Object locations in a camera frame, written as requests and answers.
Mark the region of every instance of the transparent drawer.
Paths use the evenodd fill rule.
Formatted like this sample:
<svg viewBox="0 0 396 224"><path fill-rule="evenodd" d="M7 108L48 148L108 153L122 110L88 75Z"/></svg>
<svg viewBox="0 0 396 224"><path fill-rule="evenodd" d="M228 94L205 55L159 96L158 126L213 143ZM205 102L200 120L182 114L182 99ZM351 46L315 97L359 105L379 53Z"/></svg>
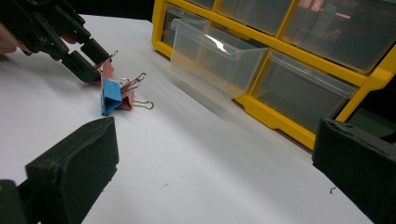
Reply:
<svg viewBox="0 0 396 224"><path fill-rule="evenodd" d="M192 14L186 10L179 7L174 7L169 4L166 5L166 18L163 25L163 43L166 43L170 47L173 47L175 41L175 30L172 29L172 21L174 19L189 19L189 20L202 20L204 18Z"/></svg>
<svg viewBox="0 0 396 224"><path fill-rule="evenodd" d="M187 0L187 1L209 10L212 10L213 4L215 3L215 0Z"/></svg>
<svg viewBox="0 0 396 224"><path fill-rule="evenodd" d="M396 41L395 1L301 0L282 38L369 73Z"/></svg>
<svg viewBox="0 0 396 224"><path fill-rule="evenodd" d="M224 0L219 13L245 25L275 35L291 0Z"/></svg>
<svg viewBox="0 0 396 224"><path fill-rule="evenodd" d="M273 51L254 97L316 133L322 118L333 118L356 88L336 77Z"/></svg>
<svg viewBox="0 0 396 224"><path fill-rule="evenodd" d="M171 63L178 79L215 103L246 93L267 48L258 49L207 21L174 20Z"/></svg>

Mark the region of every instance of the storage cabinet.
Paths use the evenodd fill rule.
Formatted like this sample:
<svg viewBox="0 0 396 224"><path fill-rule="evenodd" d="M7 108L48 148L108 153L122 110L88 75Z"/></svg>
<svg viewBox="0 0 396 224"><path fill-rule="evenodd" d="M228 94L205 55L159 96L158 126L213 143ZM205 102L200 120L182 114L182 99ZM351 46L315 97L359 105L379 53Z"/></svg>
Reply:
<svg viewBox="0 0 396 224"><path fill-rule="evenodd" d="M316 120L346 121L370 91L384 88L396 73L392 1L212 2L156 0L154 48L172 57L173 48L163 39L167 5L268 46L253 84L235 100L255 119L308 148L315 143Z"/></svg>

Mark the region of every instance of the dark background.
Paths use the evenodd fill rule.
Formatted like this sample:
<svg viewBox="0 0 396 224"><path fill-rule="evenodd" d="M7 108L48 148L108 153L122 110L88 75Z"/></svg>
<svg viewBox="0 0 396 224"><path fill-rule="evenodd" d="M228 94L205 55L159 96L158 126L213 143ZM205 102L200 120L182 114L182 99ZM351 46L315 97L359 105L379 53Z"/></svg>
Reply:
<svg viewBox="0 0 396 224"><path fill-rule="evenodd" d="M154 0L66 0L78 14L151 21Z"/></svg>

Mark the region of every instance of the tabletop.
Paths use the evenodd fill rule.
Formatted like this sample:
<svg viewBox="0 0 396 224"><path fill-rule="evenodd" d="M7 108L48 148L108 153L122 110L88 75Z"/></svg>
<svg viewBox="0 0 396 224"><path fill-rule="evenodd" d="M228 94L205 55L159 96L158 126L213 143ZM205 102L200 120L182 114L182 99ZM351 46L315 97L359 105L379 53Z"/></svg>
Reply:
<svg viewBox="0 0 396 224"><path fill-rule="evenodd" d="M115 76L147 77L135 98L152 110L116 110L118 171L83 223L371 223L289 138L230 101L216 111L169 81L149 21L86 16ZM0 56L0 179L102 117L101 90L46 54Z"/></svg>

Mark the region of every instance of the human hand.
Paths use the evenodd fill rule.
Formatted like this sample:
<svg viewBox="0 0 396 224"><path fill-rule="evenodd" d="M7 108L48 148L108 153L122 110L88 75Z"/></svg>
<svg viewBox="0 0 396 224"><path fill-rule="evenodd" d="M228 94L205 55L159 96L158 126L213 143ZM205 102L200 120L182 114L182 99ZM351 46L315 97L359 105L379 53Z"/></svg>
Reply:
<svg viewBox="0 0 396 224"><path fill-rule="evenodd" d="M0 55L15 52L17 49L30 52L28 48L0 22Z"/></svg>

